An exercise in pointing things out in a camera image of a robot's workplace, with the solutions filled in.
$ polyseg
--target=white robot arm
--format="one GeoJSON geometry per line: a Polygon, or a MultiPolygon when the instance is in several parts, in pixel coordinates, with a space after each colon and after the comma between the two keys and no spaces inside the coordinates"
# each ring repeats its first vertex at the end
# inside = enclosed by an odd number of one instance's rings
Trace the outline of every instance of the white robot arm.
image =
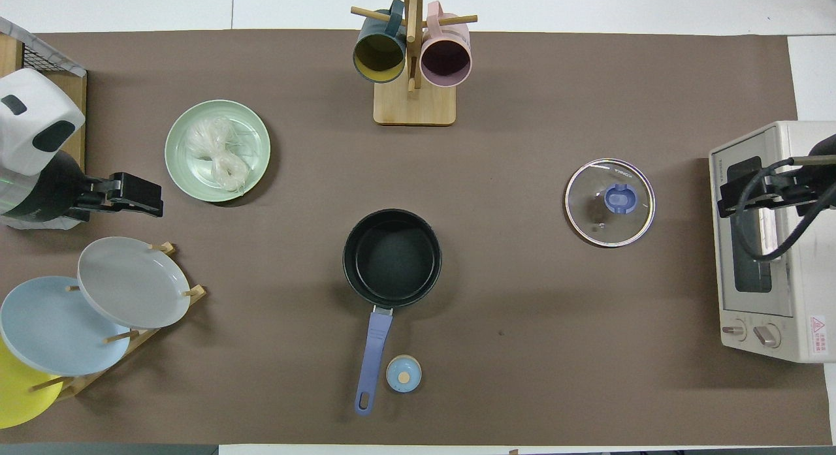
{"type": "Polygon", "coordinates": [[[0,78],[0,167],[35,176],[84,124],[84,114],[33,69],[0,78]]]}
{"type": "Polygon", "coordinates": [[[162,217],[161,188],[125,172],[84,175],[61,146],[84,124],[71,99],[33,69],[0,78],[0,223],[60,228],[90,212],[162,217]]]}

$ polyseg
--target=glass pot lid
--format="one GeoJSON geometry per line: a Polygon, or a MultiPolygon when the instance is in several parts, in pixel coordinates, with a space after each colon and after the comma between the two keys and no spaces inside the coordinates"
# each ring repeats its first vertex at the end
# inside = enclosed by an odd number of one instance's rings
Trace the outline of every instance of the glass pot lid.
{"type": "Polygon", "coordinates": [[[585,240],[618,247],[641,238],[653,222],[656,196],[638,168],[601,158],[577,170],[566,187],[566,216],[585,240]]]}

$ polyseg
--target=pink mug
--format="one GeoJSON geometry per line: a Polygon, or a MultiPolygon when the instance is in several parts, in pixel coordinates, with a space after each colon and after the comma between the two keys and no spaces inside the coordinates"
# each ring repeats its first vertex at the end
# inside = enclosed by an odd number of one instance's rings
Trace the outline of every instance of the pink mug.
{"type": "Polygon", "coordinates": [[[421,74],[435,86],[457,86],[471,70],[468,24],[439,25],[438,20],[456,18],[456,15],[443,12],[442,4],[437,1],[428,8],[427,30],[421,45],[421,74]]]}

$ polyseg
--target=light blue plate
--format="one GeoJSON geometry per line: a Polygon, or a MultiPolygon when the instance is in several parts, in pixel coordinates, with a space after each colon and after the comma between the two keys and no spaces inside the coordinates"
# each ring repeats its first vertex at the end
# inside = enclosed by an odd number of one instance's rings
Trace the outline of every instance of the light blue plate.
{"type": "Polygon", "coordinates": [[[38,277],[15,287],[0,306],[0,334],[12,354],[33,369],[77,377],[104,371],[125,354],[130,339],[102,341],[128,331],[84,299],[71,277],[38,277]]]}
{"type": "Polygon", "coordinates": [[[409,393],[421,383],[421,365],[415,357],[401,354],[386,366],[386,381],[395,392],[409,393]]]}

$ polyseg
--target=yellow plate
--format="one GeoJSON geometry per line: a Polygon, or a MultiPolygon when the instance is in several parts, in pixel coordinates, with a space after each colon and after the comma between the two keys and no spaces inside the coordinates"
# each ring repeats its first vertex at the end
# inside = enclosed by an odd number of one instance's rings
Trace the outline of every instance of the yellow plate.
{"type": "Polygon", "coordinates": [[[55,377],[20,362],[0,339],[0,429],[23,424],[47,410],[63,384],[53,384],[31,393],[29,387],[55,377]]]}

